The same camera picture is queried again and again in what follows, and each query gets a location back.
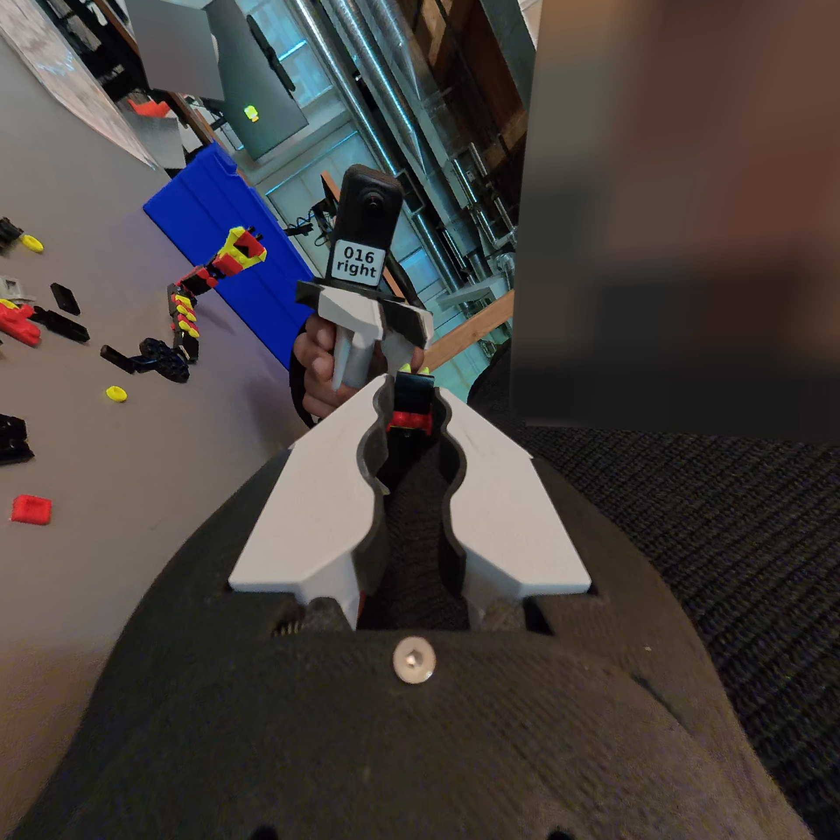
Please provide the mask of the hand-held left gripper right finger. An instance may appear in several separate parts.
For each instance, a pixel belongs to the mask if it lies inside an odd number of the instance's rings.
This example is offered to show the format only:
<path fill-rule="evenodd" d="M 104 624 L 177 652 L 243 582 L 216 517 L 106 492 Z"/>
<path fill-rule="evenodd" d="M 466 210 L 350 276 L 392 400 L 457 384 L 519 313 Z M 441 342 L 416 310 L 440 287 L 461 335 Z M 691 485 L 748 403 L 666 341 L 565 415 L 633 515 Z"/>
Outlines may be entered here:
<path fill-rule="evenodd" d="M 459 562 L 456 576 L 469 624 L 498 601 L 582 595 L 592 587 L 529 452 L 446 388 L 440 454 L 454 459 L 443 526 Z"/>

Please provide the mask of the grey metal plate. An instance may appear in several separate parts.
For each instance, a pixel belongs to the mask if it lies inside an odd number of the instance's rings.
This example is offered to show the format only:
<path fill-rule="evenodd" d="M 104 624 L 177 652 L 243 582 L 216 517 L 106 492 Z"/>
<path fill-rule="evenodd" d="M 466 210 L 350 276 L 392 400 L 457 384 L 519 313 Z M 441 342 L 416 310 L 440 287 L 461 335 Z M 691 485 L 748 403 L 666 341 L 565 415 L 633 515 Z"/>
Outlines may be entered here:
<path fill-rule="evenodd" d="M 180 124 L 176 119 L 126 115 L 151 158 L 164 170 L 180 171 L 186 166 Z"/>

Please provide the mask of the grey computer monitor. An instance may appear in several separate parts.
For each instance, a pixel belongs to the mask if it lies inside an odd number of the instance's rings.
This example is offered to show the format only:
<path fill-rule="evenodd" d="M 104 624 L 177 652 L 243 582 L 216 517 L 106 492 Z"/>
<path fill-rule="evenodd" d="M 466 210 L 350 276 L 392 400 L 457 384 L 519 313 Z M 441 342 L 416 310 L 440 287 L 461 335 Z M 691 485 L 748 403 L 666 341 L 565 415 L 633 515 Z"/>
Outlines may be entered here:
<path fill-rule="evenodd" d="M 308 119 L 254 16 L 245 15 L 236 1 L 214 1 L 205 11 L 218 46 L 225 119 L 257 161 L 306 129 Z"/>

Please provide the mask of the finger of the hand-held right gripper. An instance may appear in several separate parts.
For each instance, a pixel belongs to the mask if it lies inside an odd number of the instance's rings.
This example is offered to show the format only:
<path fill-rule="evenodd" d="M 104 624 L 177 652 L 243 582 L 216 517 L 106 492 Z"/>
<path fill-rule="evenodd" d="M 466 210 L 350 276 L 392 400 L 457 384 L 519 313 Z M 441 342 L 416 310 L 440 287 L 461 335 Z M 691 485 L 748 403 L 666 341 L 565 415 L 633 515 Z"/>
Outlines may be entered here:
<path fill-rule="evenodd" d="M 378 300 L 354 291 L 322 291 L 318 315 L 350 332 L 360 343 L 375 343 L 384 337 L 382 306 Z"/>
<path fill-rule="evenodd" d="M 432 318 L 412 318 L 403 324 L 403 329 L 385 326 L 381 340 L 381 352 L 385 360 L 385 372 L 396 375 L 401 365 L 410 363 L 413 374 L 425 365 L 425 353 L 431 347 L 434 336 Z"/>

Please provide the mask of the person's right hand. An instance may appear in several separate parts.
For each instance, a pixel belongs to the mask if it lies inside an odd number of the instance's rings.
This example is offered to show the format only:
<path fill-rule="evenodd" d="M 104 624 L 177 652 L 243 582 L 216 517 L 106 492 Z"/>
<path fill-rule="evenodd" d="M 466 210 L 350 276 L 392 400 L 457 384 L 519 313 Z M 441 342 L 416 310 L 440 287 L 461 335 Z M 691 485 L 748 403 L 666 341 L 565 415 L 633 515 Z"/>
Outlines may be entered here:
<path fill-rule="evenodd" d="M 292 403 L 304 424 L 312 428 L 359 391 L 346 384 L 333 387 L 336 325 L 310 315 L 292 345 L 288 379 Z"/>

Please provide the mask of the black and red lego assembly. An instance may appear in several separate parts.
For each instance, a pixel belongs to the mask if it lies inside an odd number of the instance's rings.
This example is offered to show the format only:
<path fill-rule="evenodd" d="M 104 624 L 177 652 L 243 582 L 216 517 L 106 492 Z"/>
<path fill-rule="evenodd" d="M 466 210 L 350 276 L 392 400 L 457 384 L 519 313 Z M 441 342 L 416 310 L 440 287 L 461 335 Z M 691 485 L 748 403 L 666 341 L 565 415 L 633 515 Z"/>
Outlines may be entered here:
<path fill-rule="evenodd" d="M 434 377 L 400 371 L 395 377 L 393 413 L 386 430 L 431 437 L 434 430 Z"/>

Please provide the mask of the printed instruction sheet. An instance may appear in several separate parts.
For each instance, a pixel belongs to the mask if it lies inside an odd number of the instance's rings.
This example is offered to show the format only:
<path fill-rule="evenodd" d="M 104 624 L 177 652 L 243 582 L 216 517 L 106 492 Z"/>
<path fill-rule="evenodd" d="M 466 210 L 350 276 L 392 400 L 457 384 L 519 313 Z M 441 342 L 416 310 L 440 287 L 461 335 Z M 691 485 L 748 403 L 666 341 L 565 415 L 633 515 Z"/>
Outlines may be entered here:
<path fill-rule="evenodd" d="M 35 2 L 2 1 L 1 34 L 58 104 L 138 161 L 157 168 L 121 111 Z"/>

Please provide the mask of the silver pipes and ducts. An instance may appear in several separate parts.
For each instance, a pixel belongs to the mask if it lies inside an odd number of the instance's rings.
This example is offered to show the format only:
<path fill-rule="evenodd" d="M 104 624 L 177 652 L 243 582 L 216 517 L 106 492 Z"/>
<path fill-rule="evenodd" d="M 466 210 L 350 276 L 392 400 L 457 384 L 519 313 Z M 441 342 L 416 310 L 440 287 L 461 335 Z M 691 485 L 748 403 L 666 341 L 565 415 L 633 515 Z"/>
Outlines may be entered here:
<path fill-rule="evenodd" d="M 290 2 L 443 284 L 512 290 L 535 47 L 517 2 Z"/>

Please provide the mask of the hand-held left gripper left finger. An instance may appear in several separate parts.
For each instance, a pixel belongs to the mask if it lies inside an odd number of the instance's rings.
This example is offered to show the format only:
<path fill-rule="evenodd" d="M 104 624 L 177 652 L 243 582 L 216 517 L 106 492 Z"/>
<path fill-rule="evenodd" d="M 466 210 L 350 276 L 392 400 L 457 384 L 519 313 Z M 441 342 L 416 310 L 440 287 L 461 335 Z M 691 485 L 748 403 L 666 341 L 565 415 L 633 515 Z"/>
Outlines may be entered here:
<path fill-rule="evenodd" d="M 352 629 L 382 581 L 384 491 L 394 377 L 380 375 L 290 447 L 228 577 L 236 592 L 333 599 Z"/>

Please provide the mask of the scattered lego pieces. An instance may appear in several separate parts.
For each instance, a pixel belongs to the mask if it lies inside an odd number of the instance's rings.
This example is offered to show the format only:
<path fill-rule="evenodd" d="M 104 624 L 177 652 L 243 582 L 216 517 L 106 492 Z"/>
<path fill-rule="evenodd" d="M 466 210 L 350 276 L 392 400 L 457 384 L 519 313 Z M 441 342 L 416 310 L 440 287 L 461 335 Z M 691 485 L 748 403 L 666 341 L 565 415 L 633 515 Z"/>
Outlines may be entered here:
<path fill-rule="evenodd" d="M 20 290 L 17 282 L 2 278 L 2 335 L 29 348 L 39 346 L 42 328 L 77 343 L 89 341 L 89 332 L 73 319 L 81 313 L 73 292 L 55 282 L 51 284 L 50 289 L 59 308 L 58 311 L 34 306 Z M 21 417 L 3 413 L 1 415 L 2 466 L 24 464 L 34 456 L 28 443 L 26 421 Z M 51 500 L 22 494 L 13 500 L 10 520 L 33 526 L 46 526 L 50 524 L 52 510 Z"/>

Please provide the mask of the red yellow black lego tail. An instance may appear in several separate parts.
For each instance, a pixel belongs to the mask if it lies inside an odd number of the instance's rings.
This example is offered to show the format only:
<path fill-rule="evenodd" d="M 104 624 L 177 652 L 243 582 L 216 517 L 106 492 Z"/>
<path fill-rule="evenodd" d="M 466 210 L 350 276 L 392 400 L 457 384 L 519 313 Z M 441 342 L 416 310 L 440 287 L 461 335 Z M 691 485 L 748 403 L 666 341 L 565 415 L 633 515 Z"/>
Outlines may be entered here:
<path fill-rule="evenodd" d="M 232 227 L 222 248 L 205 264 L 168 286 L 167 306 L 173 332 L 173 349 L 187 364 L 194 364 L 200 350 L 200 331 L 196 325 L 196 301 L 226 279 L 263 263 L 267 251 L 262 235 L 254 227 Z"/>

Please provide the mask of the blue plastic bin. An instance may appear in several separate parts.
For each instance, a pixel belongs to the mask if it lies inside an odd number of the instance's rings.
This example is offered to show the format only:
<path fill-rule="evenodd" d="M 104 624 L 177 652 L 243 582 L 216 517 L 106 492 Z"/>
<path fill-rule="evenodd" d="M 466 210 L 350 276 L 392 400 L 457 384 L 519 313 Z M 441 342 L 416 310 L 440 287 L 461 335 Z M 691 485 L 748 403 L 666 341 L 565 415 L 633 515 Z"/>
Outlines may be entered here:
<path fill-rule="evenodd" d="M 220 249 L 230 228 L 254 227 L 262 235 L 266 260 L 222 280 L 218 294 L 268 351 L 288 365 L 294 340 L 311 312 L 296 303 L 297 284 L 314 274 L 222 147 L 200 151 L 143 210 L 193 266 Z"/>

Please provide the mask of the black and blue lego assembly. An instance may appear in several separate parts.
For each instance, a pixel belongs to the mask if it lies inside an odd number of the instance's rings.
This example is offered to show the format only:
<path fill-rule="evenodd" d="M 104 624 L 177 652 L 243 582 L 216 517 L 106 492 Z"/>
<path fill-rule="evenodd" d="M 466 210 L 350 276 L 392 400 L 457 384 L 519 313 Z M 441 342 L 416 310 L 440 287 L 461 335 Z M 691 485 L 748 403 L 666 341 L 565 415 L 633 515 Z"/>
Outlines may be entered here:
<path fill-rule="evenodd" d="M 185 384 L 190 378 L 187 362 L 180 353 L 158 339 L 142 340 L 139 352 L 134 356 L 125 355 L 104 344 L 100 348 L 100 356 L 129 375 L 156 372 L 168 382 L 176 384 Z"/>

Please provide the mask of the wooden beam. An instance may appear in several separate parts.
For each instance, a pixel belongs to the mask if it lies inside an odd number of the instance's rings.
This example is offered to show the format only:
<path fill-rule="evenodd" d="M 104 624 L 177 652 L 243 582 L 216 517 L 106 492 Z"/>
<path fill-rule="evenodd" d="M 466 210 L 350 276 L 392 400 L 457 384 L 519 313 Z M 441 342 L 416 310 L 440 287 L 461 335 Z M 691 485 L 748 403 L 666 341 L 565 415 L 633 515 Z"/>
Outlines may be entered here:
<path fill-rule="evenodd" d="M 512 319 L 515 290 L 510 290 L 474 316 L 436 339 L 425 351 L 425 366 L 430 372 L 453 360 L 471 345 L 482 341 L 502 323 Z"/>

